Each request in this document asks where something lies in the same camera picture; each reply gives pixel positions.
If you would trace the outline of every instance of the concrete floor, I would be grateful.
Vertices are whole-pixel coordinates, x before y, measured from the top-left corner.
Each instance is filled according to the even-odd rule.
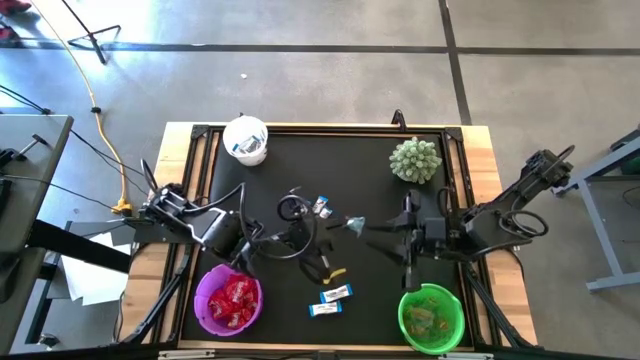
[[[116,8],[120,3],[127,10]],[[81,35],[60,3],[38,4],[65,38]],[[437,0],[70,4],[92,29],[121,24],[121,41],[445,45]],[[640,4],[632,0],[449,0],[449,8],[458,46],[640,46]],[[52,37],[36,14],[13,23],[23,36]],[[401,108],[412,124],[460,124],[446,54],[118,51],[102,66],[91,52],[74,53],[105,109],[105,130],[129,164],[141,157],[155,163],[168,121],[228,121],[240,111],[265,121],[388,123]],[[106,150],[65,52],[0,50],[0,57],[0,84],[74,116],[75,130]],[[581,168],[637,126],[640,57],[463,55],[460,63],[473,124],[490,127],[504,185],[538,149],[575,144],[570,161]],[[18,105],[0,97],[0,108],[7,106]],[[81,156],[86,160],[79,163]],[[105,202],[120,192],[119,175],[74,138],[54,181]],[[135,189],[131,195],[137,204],[143,199]],[[543,194],[529,209],[551,226],[549,235],[521,251],[540,344],[637,358],[640,285],[587,292],[585,281],[610,273],[580,196]],[[51,189],[40,217],[61,226],[112,215]],[[633,259],[639,252],[626,244],[623,255]],[[61,338],[60,349],[104,344],[116,312],[115,304],[83,308],[59,301],[45,330]],[[82,326],[82,336],[74,326]],[[20,338],[14,344],[15,352],[33,350]]]

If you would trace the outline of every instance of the green plant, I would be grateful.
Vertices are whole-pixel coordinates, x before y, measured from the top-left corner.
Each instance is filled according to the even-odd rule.
[[[396,146],[391,160],[391,171],[400,179],[424,184],[430,180],[436,169],[442,164],[442,159],[436,155],[436,145],[417,137],[406,140]]]

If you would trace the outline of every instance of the black cable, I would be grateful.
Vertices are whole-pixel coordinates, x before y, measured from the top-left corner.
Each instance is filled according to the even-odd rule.
[[[286,204],[286,201],[278,201],[278,206],[276,207],[276,212],[278,213],[278,217],[284,221],[296,221],[296,220],[300,220],[300,218],[302,217],[301,214],[295,214],[293,216],[287,216],[282,212],[282,206],[284,206],[284,204]]]
[[[135,186],[135,187],[138,189],[138,191],[140,191],[140,192],[142,193],[142,195],[144,195],[144,196],[149,195],[149,193],[148,193],[148,192],[145,192],[144,190],[142,190],[142,188],[140,187],[140,185],[138,185],[138,184],[136,184],[135,182],[133,182],[133,180],[131,180],[131,178],[130,178],[130,177],[128,177],[128,176],[127,176],[127,174],[125,174],[125,173],[123,173],[122,171],[120,171],[120,169],[118,169],[115,165],[113,165],[113,164],[109,163],[109,162],[107,161],[107,159],[105,159],[104,157],[102,157],[102,155],[100,155],[100,154],[97,154],[97,155],[98,155],[98,156],[100,156],[100,158],[105,162],[105,164],[109,165],[109,167],[110,167],[110,168],[112,168],[112,169],[114,169],[115,171],[117,171],[117,172],[118,172],[118,174],[120,174],[120,175],[124,176],[124,178],[125,178],[125,179],[126,179],[126,180],[131,184],[131,185]]]
[[[531,228],[529,226],[526,225],[522,225],[517,221],[514,221],[516,215],[527,215],[530,216],[536,220],[538,220],[540,222],[540,224],[542,224],[542,230],[537,231],[534,228]],[[510,225],[508,224],[508,222],[511,222],[513,225],[515,225],[516,229],[521,231],[521,232],[517,232],[517,231],[513,231],[511,229],[509,229],[507,226]],[[528,210],[511,210],[511,211],[507,211],[504,214],[502,214],[500,216],[500,219],[498,219],[498,226],[500,226],[500,228],[506,232],[508,232],[509,234],[515,235],[517,237],[523,238],[523,239],[530,239],[532,237],[537,237],[537,236],[544,236],[549,232],[549,224],[547,224],[547,222],[542,218],[542,216],[532,212],[532,211],[528,211]]]
[[[244,183],[242,183],[241,185],[243,185],[242,187],[242,191],[240,192],[240,227],[242,228],[242,233],[245,235],[248,234],[248,230],[247,230],[247,225],[244,222]],[[300,202],[300,204],[302,204],[303,209],[305,209],[305,211],[303,211],[303,213],[306,212],[306,214],[311,216],[312,221],[312,226],[311,226],[311,234],[309,235],[309,240],[307,240],[307,243],[302,247],[301,250],[299,250],[298,252],[295,252],[293,254],[290,255],[273,255],[273,254],[269,254],[266,253],[264,251],[262,251],[260,249],[259,246],[257,246],[255,244],[255,242],[253,241],[253,239],[251,237],[248,238],[249,240],[249,244],[251,246],[253,246],[256,251],[258,253],[260,253],[261,255],[270,258],[270,259],[274,259],[274,260],[290,260],[290,259],[294,259],[297,258],[298,256],[302,255],[304,252],[307,251],[307,249],[309,248],[309,246],[311,246],[311,243],[313,243],[316,240],[316,235],[318,233],[318,220],[315,217],[315,214],[312,211],[312,206],[311,204],[304,198],[295,195],[295,194],[288,194],[283,196],[280,201],[278,202],[278,208],[281,206],[280,204],[287,202],[289,200],[295,200]]]
[[[214,208],[220,204],[222,204],[223,202],[229,200],[233,195],[235,195],[238,191],[244,191],[244,183],[241,183],[240,185],[236,186],[235,189],[231,190],[227,195],[221,197],[220,199],[212,202],[212,203],[208,203],[205,206],[201,206],[195,209],[187,209],[184,211],[185,214],[189,214],[189,215],[198,215],[204,212],[207,212],[209,209]]]
[[[142,167],[142,176],[144,176],[144,180],[149,185],[149,188],[154,192],[158,192],[158,183],[156,182],[156,178],[153,176],[151,172],[151,168],[149,168],[149,164],[147,164],[145,159],[140,159],[140,166]]]
[[[25,105],[31,105],[32,107],[36,108],[37,110],[44,111],[44,109],[43,109],[43,108],[41,108],[41,107],[40,107],[38,104],[36,104],[35,102],[33,102],[33,101],[31,101],[31,100],[27,99],[26,97],[24,97],[24,96],[20,95],[19,93],[15,92],[15,91],[13,91],[13,90],[11,90],[11,89],[9,89],[9,88],[8,88],[8,87],[6,87],[6,86],[2,86],[2,85],[0,85],[0,91],[2,91],[4,94],[6,94],[7,96],[10,96],[11,98],[13,98],[13,99],[14,99],[14,100],[16,100],[16,101],[19,101],[19,102],[21,102],[21,103],[23,103],[23,104],[25,104],[25,102],[24,102],[24,101],[26,101],[26,102],[27,102],[27,103],[29,103],[29,104],[25,104]]]
[[[121,228],[121,227],[123,227],[123,226],[126,226],[126,225],[127,225],[127,223],[125,223],[125,222],[123,221],[123,222],[120,222],[120,224],[118,224],[118,225],[116,225],[116,226],[114,226],[114,227],[111,227],[111,228],[108,228],[108,229],[105,229],[105,230],[101,230],[101,231],[96,231],[96,232],[88,233],[88,234],[82,234],[82,235],[78,235],[78,236],[88,237],[88,236],[93,236],[93,235],[99,235],[99,234],[102,234],[102,233],[106,233],[106,232],[113,231],[113,230],[115,230],[115,229],[119,229],[119,228]]]
[[[209,209],[222,204],[223,202],[229,200],[233,195],[235,195],[236,193],[240,192],[240,210],[239,215],[240,215],[240,227],[242,229],[242,235],[245,237],[245,239],[247,239],[247,241],[249,242],[249,245],[251,247],[253,247],[254,249],[256,249],[256,252],[258,252],[260,255],[267,257],[269,259],[273,259],[273,260],[290,260],[290,259],[294,259],[300,255],[302,255],[302,253],[304,253],[305,251],[307,251],[307,249],[309,248],[309,246],[311,245],[311,243],[313,241],[315,241],[316,238],[316,234],[318,232],[318,221],[316,220],[315,216],[313,215],[313,212],[311,211],[311,204],[309,204],[309,202],[298,196],[298,195],[294,195],[294,194],[288,194],[285,195],[284,197],[282,197],[280,199],[280,201],[278,202],[278,212],[280,213],[280,208],[282,206],[283,203],[285,203],[286,201],[289,200],[294,200],[294,201],[298,201],[300,204],[303,205],[303,207],[306,209],[306,212],[308,214],[311,214],[311,216],[313,216],[313,225],[311,227],[311,234],[309,235],[309,241],[307,241],[307,243],[305,244],[305,246],[303,246],[302,250],[297,251],[293,254],[290,255],[274,255],[274,254],[270,254],[267,253],[265,251],[263,251],[260,248],[260,245],[256,244],[256,239],[254,239],[254,237],[256,237],[256,234],[251,234],[249,232],[249,229],[247,229],[247,221],[245,218],[245,198],[246,198],[246,192],[245,192],[245,183],[240,183],[240,185],[238,185],[235,189],[231,190],[228,194],[224,195],[223,197],[221,197],[220,199],[209,203],[205,206],[201,206],[195,209],[187,209],[184,210],[185,214],[189,214],[189,215],[197,215],[203,212],[208,211]]]
[[[133,168],[133,167],[131,167],[131,166],[127,165],[127,164],[121,163],[120,161],[118,161],[118,160],[116,160],[116,159],[112,158],[111,156],[109,156],[109,155],[107,155],[107,154],[103,153],[102,151],[100,151],[100,150],[96,149],[96,147],[95,147],[95,146],[91,145],[91,143],[89,143],[87,140],[85,140],[85,139],[84,139],[82,136],[80,136],[77,132],[73,131],[73,129],[71,129],[71,133],[72,133],[73,135],[75,135],[75,136],[78,138],[78,140],[82,141],[82,142],[83,142],[83,143],[85,143],[87,146],[89,146],[89,147],[91,148],[91,150],[93,150],[93,151],[95,151],[96,153],[98,153],[98,155],[101,155],[101,156],[103,156],[103,157],[106,157],[107,159],[109,159],[109,160],[111,160],[111,161],[113,161],[113,162],[117,163],[118,165],[122,165],[122,166],[123,166],[123,167],[125,167],[126,169],[129,169],[129,170],[131,170],[131,171],[135,172],[136,174],[138,174],[138,175],[140,175],[140,176],[144,176],[144,174],[143,174],[140,170],[138,170],[138,169],[136,169],[136,168]]]
[[[131,259],[129,260],[129,270],[131,270],[131,265],[133,261],[136,259],[138,254],[142,249],[144,249],[148,243],[131,243]],[[124,323],[124,314],[122,312],[122,301],[124,300],[124,291],[120,294],[120,298],[118,299],[118,317],[116,321],[113,323],[113,331],[111,332],[112,342],[118,342],[118,338],[120,337],[120,333],[122,332],[122,324]]]
[[[91,202],[94,202],[94,203],[96,203],[96,204],[98,204],[98,205],[102,205],[102,206],[106,207],[106,208],[107,208],[107,209],[109,209],[109,210],[112,210],[112,209],[113,209],[111,206],[109,206],[109,205],[107,205],[107,204],[103,203],[102,201],[99,201],[99,200],[96,200],[96,199],[92,199],[92,198],[90,198],[90,197],[86,197],[86,196],[84,196],[84,195],[82,195],[82,194],[78,194],[77,192],[73,192],[73,191],[71,191],[71,190],[69,190],[69,189],[63,188],[63,187],[62,187],[62,186],[60,186],[60,185],[56,185],[56,184],[50,183],[50,182],[48,182],[48,181],[44,181],[44,180],[42,180],[42,179],[36,179],[36,178],[28,177],[28,176],[16,176],[16,175],[0,175],[0,177],[5,177],[5,178],[8,178],[8,179],[16,179],[16,180],[30,180],[30,181],[37,181],[37,182],[40,182],[40,183],[43,183],[43,184],[47,184],[47,185],[49,185],[49,186],[53,186],[53,187],[58,188],[58,189],[60,189],[60,190],[62,190],[62,191],[66,191],[66,192],[68,192],[69,194],[73,194],[73,195],[75,195],[75,196],[81,197],[81,198],[83,198],[83,199],[85,199],[85,200],[87,200],[87,201],[91,201]]]
[[[8,92],[6,92],[6,91],[4,91],[4,90],[0,90],[0,92],[1,92],[1,93],[3,93],[3,94],[5,94],[6,96],[8,96],[8,97],[12,98],[13,100],[15,100],[15,101],[17,101],[17,102],[19,102],[19,103],[23,104],[23,105],[27,105],[27,106],[29,106],[29,107],[32,107],[32,108],[34,108],[34,109],[38,110],[39,112],[44,112],[44,111],[45,111],[45,110],[44,110],[43,108],[41,108],[40,106],[35,105],[35,104],[28,103],[28,102],[23,101],[23,100],[21,100],[21,99],[18,99],[17,97],[15,97],[15,96],[13,96],[13,95],[9,94]]]
[[[436,201],[438,203],[438,211],[440,211],[440,215],[446,217],[447,213],[448,213],[448,208],[449,208],[449,196],[450,196],[451,191],[449,190],[448,187],[443,187],[440,190],[438,190],[437,194],[436,194]]]
[[[511,254],[511,256],[518,263],[518,266],[520,266],[520,273],[522,274],[522,281],[524,282],[525,281],[524,280],[524,265],[522,265],[522,260],[520,260],[520,256],[518,256],[518,254],[516,254],[516,252],[513,250],[513,248],[507,248],[505,250],[507,250],[507,252],[509,254]]]
[[[637,205],[634,205],[631,203],[631,201],[629,201],[629,199],[627,199],[627,194],[634,191],[634,190],[638,190],[640,189],[640,186],[635,186],[632,187],[631,189],[627,189],[622,193],[622,200],[625,202],[625,204],[629,205],[630,207],[636,209],[636,210],[640,210],[640,207],[638,207]]]

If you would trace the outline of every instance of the pink bowl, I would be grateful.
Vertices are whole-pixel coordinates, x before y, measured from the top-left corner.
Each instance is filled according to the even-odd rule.
[[[211,294],[213,294],[214,291],[224,285],[231,274],[237,274],[237,272],[231,270],[231,268],[226,265],[218,265],[214,267],[204,275],[202,280],[200,280],[200,284],[198,284],[198,288],[196,289],[196,295],[193,299],[196,317],[200,322],[200,326],[208,332],[218,336],[233,336],[241,333],[242,330],[246,329],[256,321],[262,311],[262,288],[260,287],[260,282],[256,280],[256,285],[258,287],[258,307],[253,313],[251,319],[247,321],[243,327],[239,329],[229,329],[227,327],[228,320],[213,320],[213,312],[209,308],[209,297],[211,297]]]

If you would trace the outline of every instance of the tripod stand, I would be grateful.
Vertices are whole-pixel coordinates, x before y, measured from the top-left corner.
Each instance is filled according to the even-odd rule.
[[[69,4],[67,4],[67,1],[66,0],[62,0],[62,3],[64,4],[64,6],[67,7],[67,9],[69,9],[69,11],[73,15],[73,17],[76,18],[76,20],[78,20],[78,23],[80,23],[80,26],[82,26],[84,31],[87,32],[87,35],[84,35],[84,36],[81,36],[81,37],[78,37],[78,38],[75,38],[75,39],[71,39],[71,40],[67,41],[67,43],[69,45],[72,45],[72,46],[81,46],[81,45],[78,45],[76,42],[78,40],[82,40],[82,39],[88,38],[88,40],[91,41],[91,45],[93,46],[93,50],[96,52],[96,55],[98,55],[98,59],[100,59],[100,62],[103,65],[106,65],[107,64],[107,60],[104,58],[104,55],[102,54],[102,48],[100,48],[100,45],[98,44],[98,40],[96,40],[95,35],[96,34],[101,34],[103,32],[106,32],[106,31],[109,31],[109,30],[113,30],[113,29],[118,29],[118,32],[120,32],[120,29],[121,29],[120,25],[109,26],[108,28],[104,28],[104,29],[101,29],[101,30],[98,30],[98,31],[89,31],[89,29],[86,27],[86,25],[82,22],[82,20],[80,20],[78,15],[73,11],[71,6],[69,6]]]

